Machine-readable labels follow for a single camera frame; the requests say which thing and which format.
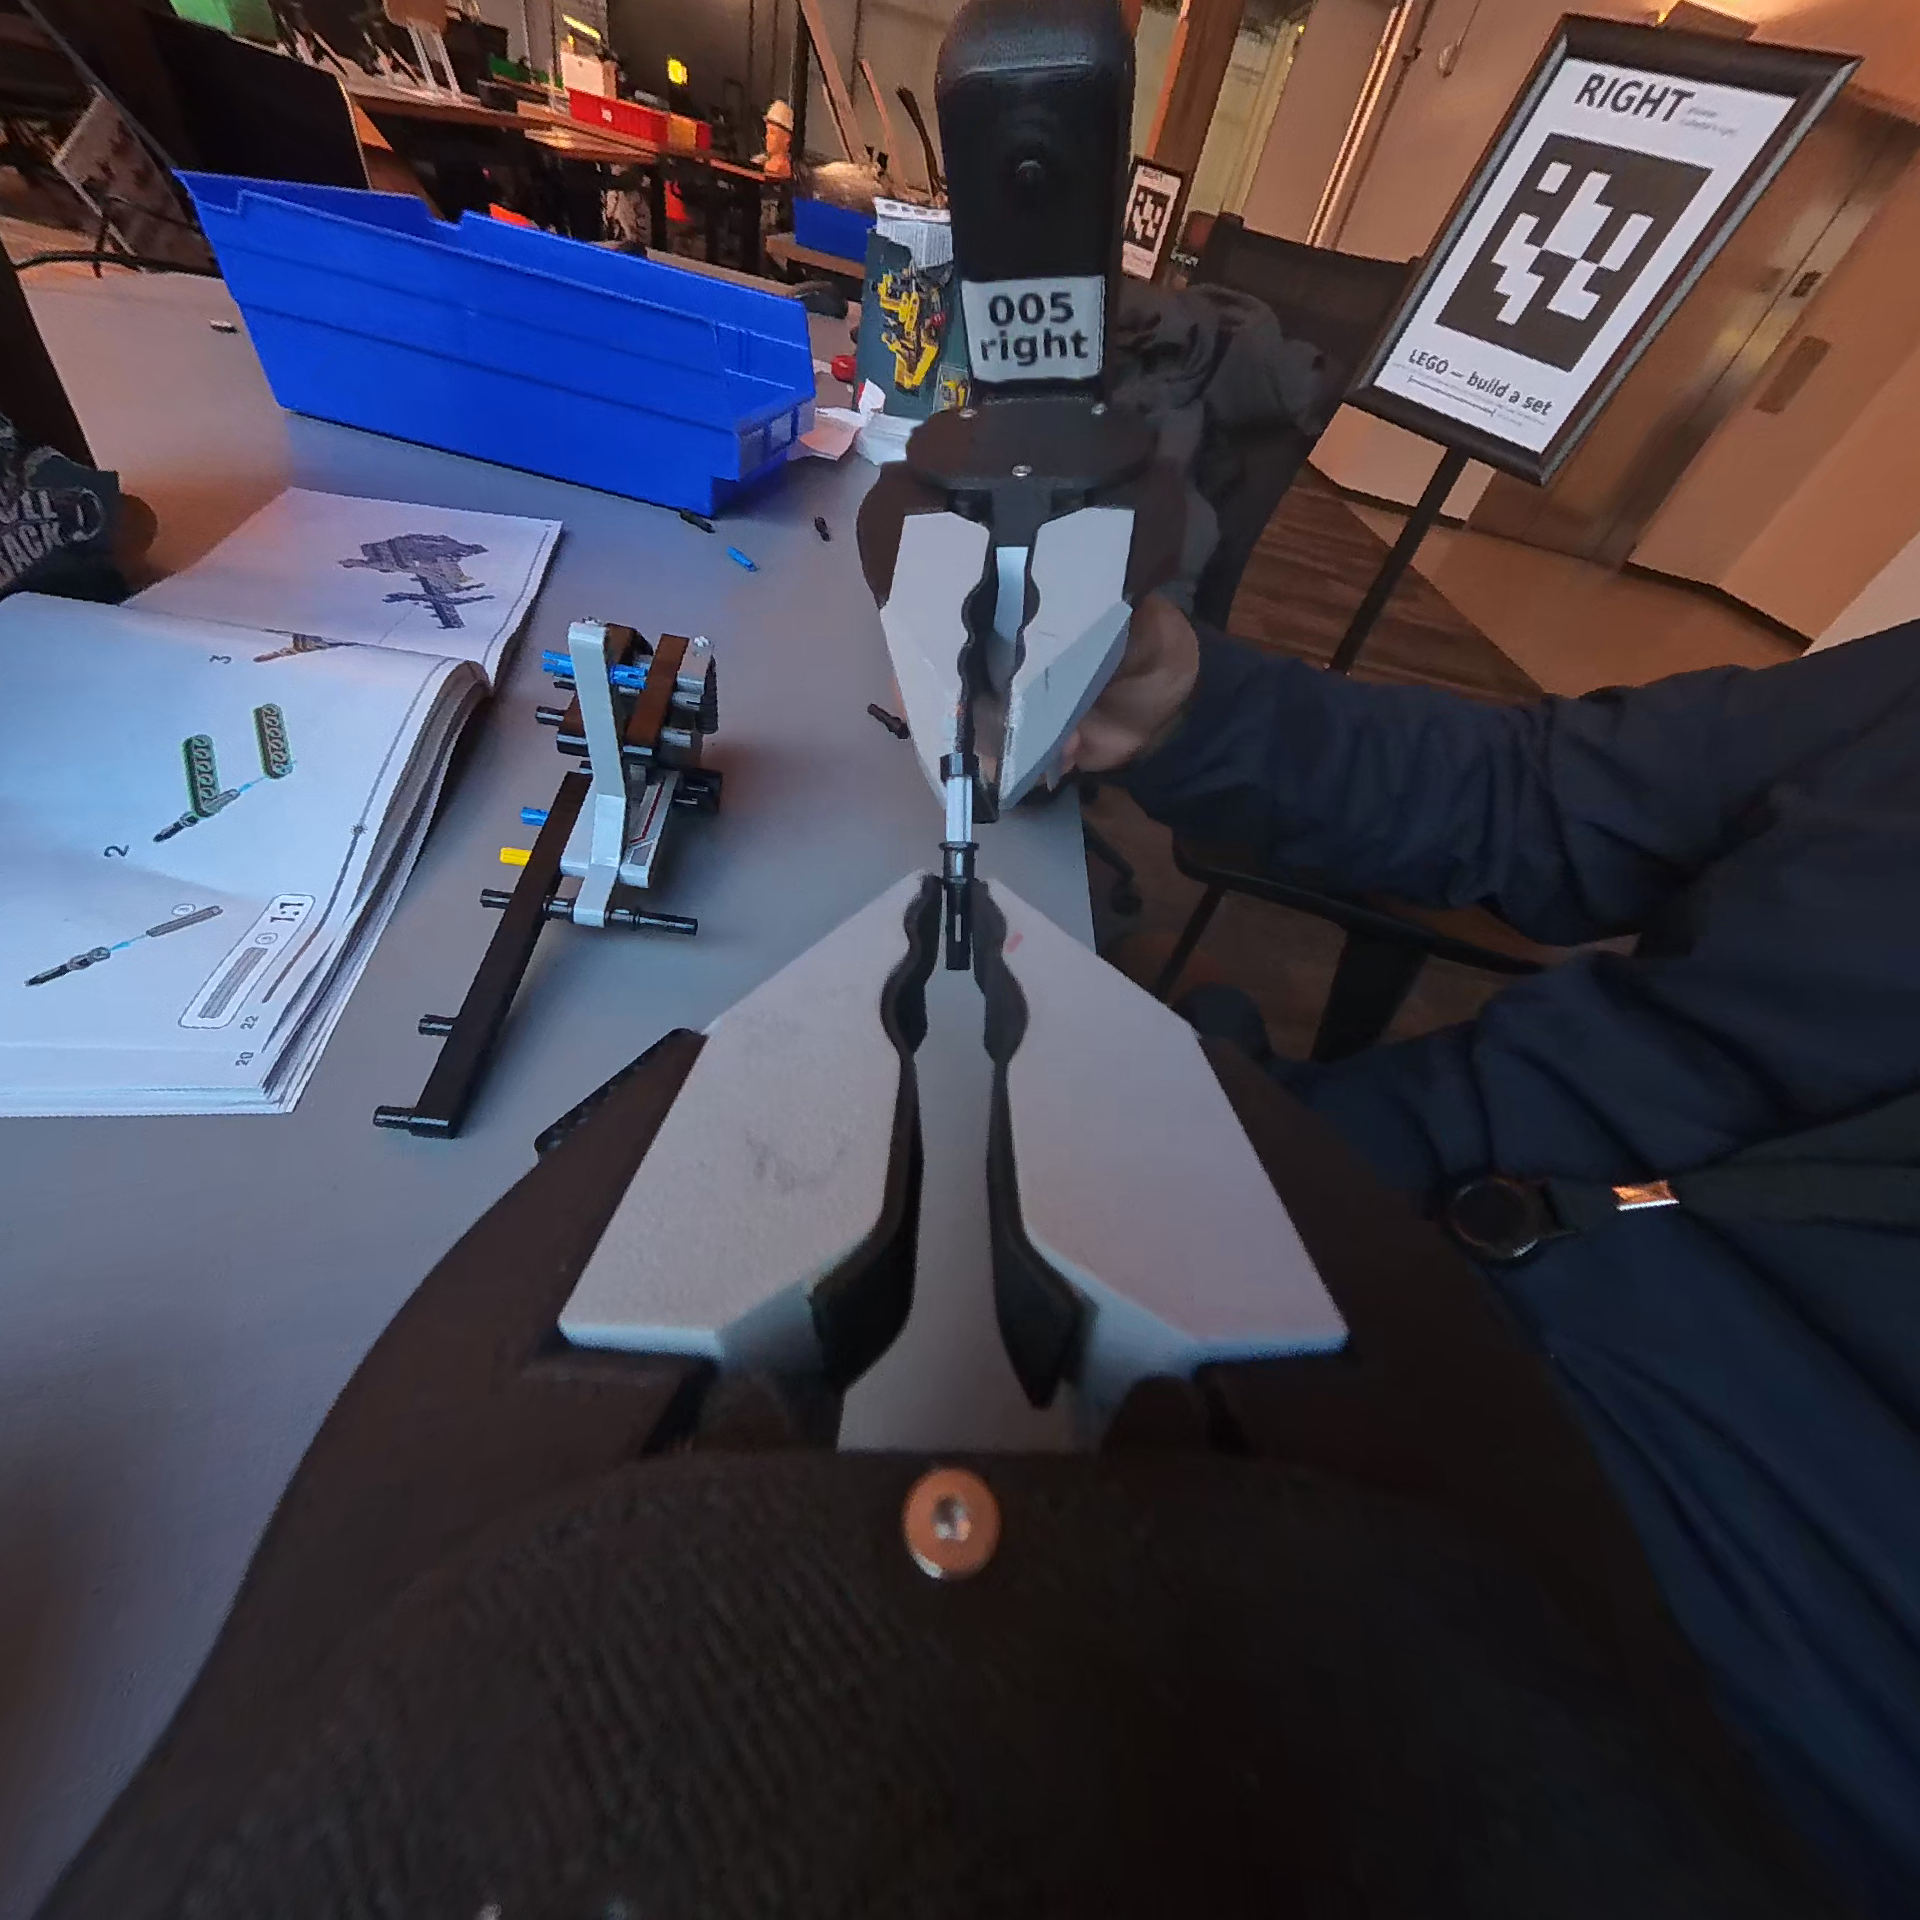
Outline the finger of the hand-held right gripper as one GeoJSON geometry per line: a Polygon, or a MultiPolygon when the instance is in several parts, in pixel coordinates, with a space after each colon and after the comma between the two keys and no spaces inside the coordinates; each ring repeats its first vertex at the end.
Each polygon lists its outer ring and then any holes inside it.
{"type": "Polygon", "coordinates": [[[1063,745],[1117,665],[1131,607],[1131,507],[1084,507],[1026,543],[995,541],[981,641],[981,769],[997,812],[1063,768],[1063,745]]]}
{"type": "Polygon", "coordinates": [[[876,507],[874,599],[895,684],[895,711],[930,785],[971,753],[979,785],[997,776],[997,736],[977,717],[982,689],[979,611],[993,568],[993,531],[951,509],[876,507]]]}

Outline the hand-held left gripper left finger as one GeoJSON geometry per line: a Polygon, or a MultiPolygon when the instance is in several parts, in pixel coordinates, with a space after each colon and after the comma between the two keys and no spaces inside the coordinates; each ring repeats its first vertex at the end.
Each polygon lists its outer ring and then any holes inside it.
{"type": "Polygon", "coordinates": [[[844,1393],[914,1296],[922,876],[703,1031],[561,1309],[566,1344],[844,1393]]]}

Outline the lego vehicle chassis assembly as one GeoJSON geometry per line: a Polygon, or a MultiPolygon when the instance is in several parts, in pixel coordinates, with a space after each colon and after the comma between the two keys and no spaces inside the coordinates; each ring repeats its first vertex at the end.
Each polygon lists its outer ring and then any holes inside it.
{"type": "Polygon", "coordinates": [[[507,891],[484,891],[495,913],[484,955],[454,1015],[426,1015],[438,1059],[410,1107],[382,1107],[374,1126],[452,1137],[492,1068],[495,1045],[546,928],[639,929],[692,937],[699,921],[652,900],[667,827],[717,812],[722,772],[703,765],[717,732],[708,638],[642,638],[634,625],[578,620],[566,647],[543,653],[565,705],[543,705],[557,747],[577,758],[507,891]]]}

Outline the person's right forearm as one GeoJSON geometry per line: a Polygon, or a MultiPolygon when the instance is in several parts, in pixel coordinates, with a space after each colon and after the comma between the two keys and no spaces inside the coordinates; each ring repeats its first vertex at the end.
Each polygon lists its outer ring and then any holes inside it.
{"type": "Polygon", "coordinates": [[[1477,704],[1203,640],[1148,814],[1357,893],[1651,958],[1541,990],[1690,1017],[1915,1017],[1915,623],[1772,668],[1477,704]]]}

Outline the lego box with yellow vehicle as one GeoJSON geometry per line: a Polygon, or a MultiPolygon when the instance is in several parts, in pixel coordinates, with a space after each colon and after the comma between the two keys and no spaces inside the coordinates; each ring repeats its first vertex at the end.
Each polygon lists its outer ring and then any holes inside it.
{"type": "Polygon", "coordinates": [[[949,211],[878,199],[854,339],[854,397],[922,421],[969,405],[949,211]]]}

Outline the lego instruction booklet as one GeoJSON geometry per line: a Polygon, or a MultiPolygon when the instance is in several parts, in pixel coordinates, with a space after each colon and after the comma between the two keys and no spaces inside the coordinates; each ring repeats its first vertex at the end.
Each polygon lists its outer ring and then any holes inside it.
{"type": "Polygon", "coordinates": [[[278,492],[196,564],[2,613],[2,1115],[291,1112],[556,519],[278,492]]]}

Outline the dark lego truck box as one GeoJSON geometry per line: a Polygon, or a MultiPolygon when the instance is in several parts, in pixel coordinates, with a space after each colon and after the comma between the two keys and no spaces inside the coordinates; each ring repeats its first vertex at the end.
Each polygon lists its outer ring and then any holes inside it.
{"type": "Polygon", "coordinates": [[[42,591],[119,603],[129,593],[114,560],[119,528],[116,471],[29,445],[2,419],[2,597],[42,591]]]}

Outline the person's right hand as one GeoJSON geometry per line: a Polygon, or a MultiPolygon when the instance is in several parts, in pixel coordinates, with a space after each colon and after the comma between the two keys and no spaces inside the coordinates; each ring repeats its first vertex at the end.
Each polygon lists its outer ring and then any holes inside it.
{"type": "Polygon", "coordinates": [[[1111,681],[1070,732],[1063,768],[1101,776],[1154,751],[1181,725],[1197,679],[1197,636],[1164,591],[1131,613],[1111,681]]]}

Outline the small marker sign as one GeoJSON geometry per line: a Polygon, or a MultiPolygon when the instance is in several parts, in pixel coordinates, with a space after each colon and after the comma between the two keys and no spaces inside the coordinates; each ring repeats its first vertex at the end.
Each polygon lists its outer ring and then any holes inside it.
{"type": "Polygon", "coordinates": [[[1161,160],[1134,156],[1119,213],[1119,271],[1153,284],[1179,230],[1187,174],[1161,160]]]}

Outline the white plastic bag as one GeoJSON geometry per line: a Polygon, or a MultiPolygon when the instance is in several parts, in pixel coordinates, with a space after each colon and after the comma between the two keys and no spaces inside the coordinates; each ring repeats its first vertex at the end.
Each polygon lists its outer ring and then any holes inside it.
{"type": "Polygon", "coordinates": [[[885,407],[886,399],[895,399],[895,392],[866,380],[858,387],[851,407],[814,407],[811,428],[797,435],[791,456],[842,461],[854,452],[876,467],[901,461],[922,419],[890,413],[885,407]]]}

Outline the dark jacket on chair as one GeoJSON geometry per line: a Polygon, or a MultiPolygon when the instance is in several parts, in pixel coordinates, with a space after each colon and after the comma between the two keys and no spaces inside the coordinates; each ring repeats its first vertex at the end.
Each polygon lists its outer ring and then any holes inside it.
{"type": "Polygon", "coordinates": [[[1165,597],[1225,625],[1259,535],[1337,407],[1332,363],[1258,296],[1219,286],[1119,284],[1111,397],[1185,471],[1187,528],[1165,597]]]}

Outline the cluttered background workbench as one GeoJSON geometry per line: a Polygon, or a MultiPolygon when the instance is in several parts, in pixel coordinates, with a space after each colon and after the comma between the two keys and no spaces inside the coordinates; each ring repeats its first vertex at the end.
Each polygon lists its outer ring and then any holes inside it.
{"type": "Polygon", "coordinates": [[[782,180],[741,160],[613,127],[601,116],[519,103],[484,108],[353,73],[354,127],[379,191],[419,197],[438,217],[507,211],[534,229],[611,245],[607,199],[639,211],[639,243],[715,271],[766,273],[766,217],[782,180]]]}

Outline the large blue plastic bin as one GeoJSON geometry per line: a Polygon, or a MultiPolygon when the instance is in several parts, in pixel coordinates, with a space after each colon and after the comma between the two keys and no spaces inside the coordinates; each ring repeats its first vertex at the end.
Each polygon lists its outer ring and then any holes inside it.
{"type": "Polygon", "coordinates": [[[179,182],[286,412],[699,513],[814,425],[794,296],[406,197],[179,182]]]}

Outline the black framed marker sign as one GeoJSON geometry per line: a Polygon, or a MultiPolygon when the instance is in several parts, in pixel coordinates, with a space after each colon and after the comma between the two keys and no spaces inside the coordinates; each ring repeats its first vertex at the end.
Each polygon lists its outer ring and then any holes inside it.
{"type": "Polygon", "coordinates": [[[1349,389],[1444,456],[1329,671],[1354,668],[1468,464],[1555,480],[1858,65],[1559,21],[1349,389]]]}

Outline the person's dark jacket torso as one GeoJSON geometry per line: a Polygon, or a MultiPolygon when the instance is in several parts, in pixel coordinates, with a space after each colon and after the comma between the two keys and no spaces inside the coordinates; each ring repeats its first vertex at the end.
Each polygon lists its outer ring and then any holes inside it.
{"type": "MultiPolygon", "coordinates": [[[[1354,888],[1468,897],[1569,959],[1426,1039],[1291,1068],[1382,1180],[1598,1190],[1804,1142],[1915,1093],[1915,808],[1783,788],[1692,851],[1498,856],[1446,827],[1195,825],[1354,888]]],[[[1727,1719],[1871,1915],[1915,1915],[1915,1227],[1690,1203],[1482,1255],[1589,1429],[1727,1719]]]]}

